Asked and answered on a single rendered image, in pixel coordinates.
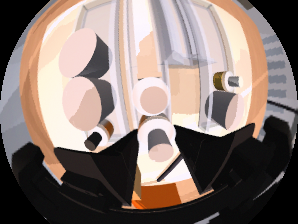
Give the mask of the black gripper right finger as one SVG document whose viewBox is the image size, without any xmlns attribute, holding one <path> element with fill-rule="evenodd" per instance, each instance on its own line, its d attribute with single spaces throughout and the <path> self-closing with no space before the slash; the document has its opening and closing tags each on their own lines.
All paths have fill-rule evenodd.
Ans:
<svg viewBox="0 0 298 224">
<path fill-rule="evenodd" d="M 212 184 L 225 167 L 235 145 L 242 144 L 247 137 L 250 139 L 253 136 L 255 124 L 249 123 L 220 137 L 197 132 L 178 124 L 174 124 L 174 128 L 176 128 L 174 143 L 177 144 L 177 149 L 181 152 L 186 168 L 201 196 L 213 189 Z"/>
</svg>

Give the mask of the black thin rod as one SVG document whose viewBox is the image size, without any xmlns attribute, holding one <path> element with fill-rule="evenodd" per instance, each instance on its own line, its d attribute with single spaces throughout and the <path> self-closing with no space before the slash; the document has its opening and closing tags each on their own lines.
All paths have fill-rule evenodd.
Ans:
<svg viewBox="0 0 298 224">
<path fill-rule="evenodd" d="M 168 176 L 168 173 L 172 172 L 174 168 L 177 167 L 178 163 L 180 163 L 180 161 L 182 160 L 182 156 L 181 153 L 180 155 L 178 155 L 176 161 L 173 161 L 172 165 L 169 165 L 169 168 L 166 168 L 166 171 L 164 173 L 162 173 L 162 175 L 160 177 L 158 177 L 157 183 L 160 183 L 160 181 L 164 180 L 166 176 Z"/>
</svg>

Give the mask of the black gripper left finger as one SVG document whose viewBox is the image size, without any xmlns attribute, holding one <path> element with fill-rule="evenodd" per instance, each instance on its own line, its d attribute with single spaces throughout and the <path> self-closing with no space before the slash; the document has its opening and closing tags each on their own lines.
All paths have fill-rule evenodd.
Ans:
<svg viewBox="0 0 298 224">
<path fill-rule="evenodd" d="M 140 152 L 137 131 L 138 129 L 133 129 L 117 143 L 97 153 L 63 147 L 53 147 L 55 148 L 53 153 L 65 171 L 101 180 L 106 189 L 122 202 L 122 206 L 132 206 L 134 179 Z"/>
</svg>

